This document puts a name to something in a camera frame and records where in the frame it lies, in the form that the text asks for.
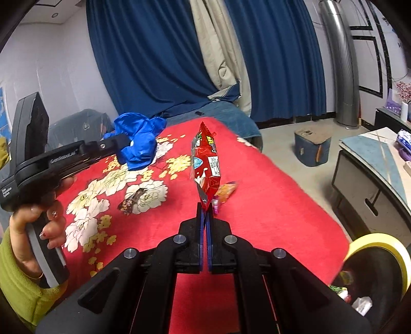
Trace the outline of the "person's left hand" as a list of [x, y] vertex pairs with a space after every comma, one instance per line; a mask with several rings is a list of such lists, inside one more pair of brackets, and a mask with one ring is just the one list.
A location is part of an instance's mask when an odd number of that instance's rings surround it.
[[51, 193], [49, 202], [20, 206], [10, 218], [11, 249], [17, 266], [29, 278], [37, 279], [42, 275], [33, 252], [33, 242], [45, 240], [48, 249], [58, 248], [66, 242], [66, 218], [58, 197], [75, 181], [74, 177], [63, 179], [57, 190]]

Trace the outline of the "green sleeve forearm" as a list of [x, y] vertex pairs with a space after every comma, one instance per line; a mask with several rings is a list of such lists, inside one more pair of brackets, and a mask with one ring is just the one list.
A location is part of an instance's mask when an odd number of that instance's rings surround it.
[[1, 241], [1, 292], [17, 321], [34, 332], [36, 326], [66, 292], [67, 283], [43, 288], [31, 280], [17, 265], [9, 230]]

